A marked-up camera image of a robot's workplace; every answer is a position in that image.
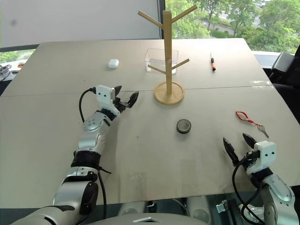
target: transparent box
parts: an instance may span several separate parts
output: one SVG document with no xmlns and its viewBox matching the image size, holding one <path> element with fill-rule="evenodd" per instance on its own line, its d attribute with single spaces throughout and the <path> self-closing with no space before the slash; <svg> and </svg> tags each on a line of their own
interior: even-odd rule
<svg viewBox="0 0 300 225">
<path fill-rule="evenodd" d="M 178 51 L 172 50 L 172 67 L 177 64 Z M 151 69 L 148 65 L 154 66 L 158 69 L 165 71 L 165 50 L 148 48 L 145 55 L 145 65 L 147 72 L 159 73 L 158 71 Z"/>
</svg>

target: chair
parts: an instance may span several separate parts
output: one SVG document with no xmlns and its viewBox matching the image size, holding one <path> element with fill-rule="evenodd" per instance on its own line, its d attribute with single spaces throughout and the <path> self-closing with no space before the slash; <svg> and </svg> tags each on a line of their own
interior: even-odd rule
<svg viewBox="0 0 300 225">
<path fill-rule="evenodd" d="M 300 46 L 295 56 L 285 52 L 278 56 L 270 80 L 300 124 Z"/>
</svg>

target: silver robotic arm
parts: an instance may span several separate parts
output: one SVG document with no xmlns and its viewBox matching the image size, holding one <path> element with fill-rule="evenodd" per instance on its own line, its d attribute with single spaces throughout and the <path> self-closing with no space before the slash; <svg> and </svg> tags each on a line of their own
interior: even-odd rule
<svg viewBox="0 0 300 225">
<path fill-rule="evenodd" d="M 256 142 L 247 134 L 243 134 L 243 137 L 253 151 L 248 152 L 241 161 L 225 138 L 223 139 L 224 147 L 232 159 L 233 165 L 235 167 L 242 165 L 252 184 L 261 190 L 264 203 L 264 224 L 299 225 L 299 218 L 294 208 L 295 195 L 292 189 L 270 169 L 270 164 L 276 159 L 277 145 L 268 141 Z"/>
<path fill-rule="evenodd" d="M 99 162 L 109 127 L 138 98 L 137 91 L 128 102 L 121 102 L 116 97 L 120 89 L 121 86 L 109 88 L 102 85 L 90 89 L 96 94 L 101 110 L 84 121 L 78 149 L 74 152 L 71 167 L 54 197 L 53 204 L 38 209 L 13 225 L 76 225 L 95 209 L 98 197 L 96 181 L 98 177 L 101 179 L 99 173 L 103 170 Z"/>
</svg>

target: wooden mug tree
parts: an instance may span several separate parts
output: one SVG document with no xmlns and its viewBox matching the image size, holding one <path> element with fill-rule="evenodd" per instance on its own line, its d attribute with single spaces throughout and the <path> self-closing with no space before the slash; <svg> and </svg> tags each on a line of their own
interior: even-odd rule
<svg viewBox="0 0 300 225">
<path fill-rule="evenodd" d="M 146 20 L 154 23 L 155 25 L 164 30 L 165 71 L 151 65 L 148 65 L 148 67 L 165 74 L 166 82 L 160 83 L 154 90 L 154 96 L 157 99 L 157 101 L 165 105 L 175 105 L 183 99 L 184 89 L 179 83 L 172 82 L 172 70 L 189 62 L 189 59 L 186 59 L 172 67 L 172 23 L 176 22 L 177 20 L 194 11 L 195 9 L 197 9 L 196 5 L 187 9 L 186 11 L 182 12 L 174 18 L 172 18 L 172 13 L 170 11 L 164 10 L 163 24 L 154 20 L 153 18 L 141 11 L 138 12 L 138 15 L 144 17 Z"/>
</svg>

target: key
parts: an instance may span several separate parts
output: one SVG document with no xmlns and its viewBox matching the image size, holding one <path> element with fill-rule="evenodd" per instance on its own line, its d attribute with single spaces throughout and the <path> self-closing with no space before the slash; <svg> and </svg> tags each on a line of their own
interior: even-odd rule
<svg viewBox="0 0 300 225">
<path fill-rule="evenodd" d="M 269 138 L 269 135 L 266 133 L 266 131 L 264 130 L 264 126 L 261 125 L 261 126 L 257 126 L 257 128 L 262 131 L 264 133 L 264 135 L 266 135 L 267 138 Z"/>
</svg>

